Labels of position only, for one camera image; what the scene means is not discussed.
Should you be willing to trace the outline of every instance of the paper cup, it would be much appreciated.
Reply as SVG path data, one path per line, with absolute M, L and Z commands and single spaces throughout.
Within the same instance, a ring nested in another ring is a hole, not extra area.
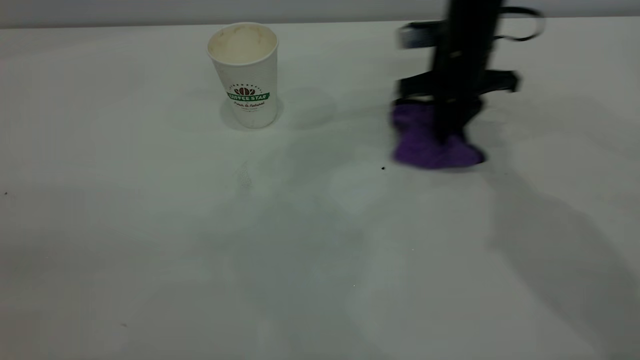
M 257 129 L 278 113 L 278 38 L 255 22 L 238 22 L 215 33 L 207 54 L 216 67 L 238 122 Z

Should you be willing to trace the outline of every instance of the purple cloth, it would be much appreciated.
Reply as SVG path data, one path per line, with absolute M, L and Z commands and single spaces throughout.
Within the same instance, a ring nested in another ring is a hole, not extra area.
M 393 125 L 400 133 L 394 153 L 397 161 L 428 169 L 471 167 L 484 162 L 484 154 L 460 135 L 451 134 L 444 142 L 438 141 L 433 133 L 433 115 L 430 104 L 396 105 Z

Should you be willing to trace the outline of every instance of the green label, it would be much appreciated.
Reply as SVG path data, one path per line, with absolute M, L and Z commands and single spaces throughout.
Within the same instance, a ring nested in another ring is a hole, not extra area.
M 238 101 L 261 101 L 261 100 L 269 99 L 269 93 L 260 94 L 260 95 L 242 96 L 242 95 L 231 94 L 228 92 L 227 95 L 229 95 L 229 99 L 238 100 Z

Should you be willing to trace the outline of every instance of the white wall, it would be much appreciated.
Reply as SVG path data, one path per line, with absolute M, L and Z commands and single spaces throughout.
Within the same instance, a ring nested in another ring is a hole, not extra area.
M 406 20 L 445 0 L 0 0 L 0 27 Z M 638 0 L 514 0 L 551 16 L 640 15 Z

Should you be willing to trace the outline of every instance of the black strap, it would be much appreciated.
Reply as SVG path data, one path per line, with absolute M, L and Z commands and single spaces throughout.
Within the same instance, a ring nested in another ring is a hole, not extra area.
M 544 30 L 545 30 L 545 16 L 537 11 L 537 10 L 533 10 L 533 9 L 529 9 L 529 8 L 520 8 L 517 6 L 507 6 L 504 8 L 500 8 L 500 13 L 501 14 L 506 14 L 506 13 L 517 13 L 520 15 L 529 15 L 531 17 L 534 17 L 538 20 L 538 28 L 536 29 L 536 32 L 533 33 L 533 35 L 528 36 L 528 37 L 524 37 L 524 38 L 517 38 L 517 37 L 512 37 L 509 35 L 499 35 L 497 37 L 495 37 L 496 40 L 498 39 L 506 39 L 506 40 L 511 40 L 511 41 L 528 41 L 531 40 L 533 38 L 537 38 L 538 36 L 540 36 Z

